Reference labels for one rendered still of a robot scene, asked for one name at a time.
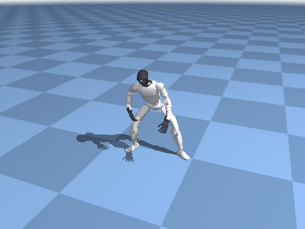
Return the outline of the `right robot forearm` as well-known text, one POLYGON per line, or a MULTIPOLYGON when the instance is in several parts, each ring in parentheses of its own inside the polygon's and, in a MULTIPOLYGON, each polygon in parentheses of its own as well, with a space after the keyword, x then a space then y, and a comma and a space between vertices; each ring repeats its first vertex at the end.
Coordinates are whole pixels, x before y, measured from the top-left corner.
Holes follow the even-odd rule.
POLYGON ((126 99, 127 99, 126 106, 129 107, 130 110, 132 110, 132 97, 128 95, 129 95, 129 91, 127 91, 127 95, 126 95, 126 99))

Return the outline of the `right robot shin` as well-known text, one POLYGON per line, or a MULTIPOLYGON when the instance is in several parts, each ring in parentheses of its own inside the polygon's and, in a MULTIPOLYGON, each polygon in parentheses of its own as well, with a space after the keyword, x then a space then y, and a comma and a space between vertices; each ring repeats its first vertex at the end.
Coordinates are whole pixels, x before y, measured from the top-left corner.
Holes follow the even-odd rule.
POLYGON ((137 138, 138 138, 138 135, 139 135, 139 132, 133 133, 133 132, 131 131, 131 129, 130 129, 130 136, 131 136, 131 139, 132 139, 132 144, 133 144, 134 146, 137 145, 137 138))

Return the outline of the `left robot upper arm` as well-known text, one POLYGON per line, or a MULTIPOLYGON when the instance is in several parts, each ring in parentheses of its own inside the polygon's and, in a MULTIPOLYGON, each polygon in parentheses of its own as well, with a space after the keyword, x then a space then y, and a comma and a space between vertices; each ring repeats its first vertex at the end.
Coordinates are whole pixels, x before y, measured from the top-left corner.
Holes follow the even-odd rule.
POLYGON ((167 93, 167 91, 166 91, 166 89, 165 89, 165 85, 164 85, 163 83, 158 83, 158 82, 156 82, 156 83, 155 83, 155 87, 156 87, 156 89, 157 89, 158 91, 160 91, 162 97, 164 98, 163 104, 164 104, 164 105, 168 105, 168 99, 169 99, 169 97, 168 97, 168 93, 167 93))

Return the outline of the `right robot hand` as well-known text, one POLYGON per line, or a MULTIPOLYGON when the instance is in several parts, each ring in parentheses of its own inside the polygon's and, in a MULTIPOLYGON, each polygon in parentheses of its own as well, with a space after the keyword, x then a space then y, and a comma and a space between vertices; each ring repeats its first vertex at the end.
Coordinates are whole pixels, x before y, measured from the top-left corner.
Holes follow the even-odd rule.
POLYGON ((132 110, 130 110, 129 107, 127 107, 127 112, 129 113, 129 116, 133 121, 138 121, 137 119, 134 118, 134 115, 132 114, 132 110))

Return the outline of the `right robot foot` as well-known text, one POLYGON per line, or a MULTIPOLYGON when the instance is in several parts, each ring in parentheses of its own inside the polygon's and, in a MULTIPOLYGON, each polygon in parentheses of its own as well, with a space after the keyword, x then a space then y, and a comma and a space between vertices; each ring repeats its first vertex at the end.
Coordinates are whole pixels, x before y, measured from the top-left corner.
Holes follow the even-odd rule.
POLYGON ((131 151, 133 151, 134 149, 136 149, 136 148, 138 148, 138 147, 139 147, 139 143, 137 143, 136 146, 131 145, 131 146, 127 147, 127 148, 125 149, 125 151, 126 151, 126 152, 131 152, 131 151))

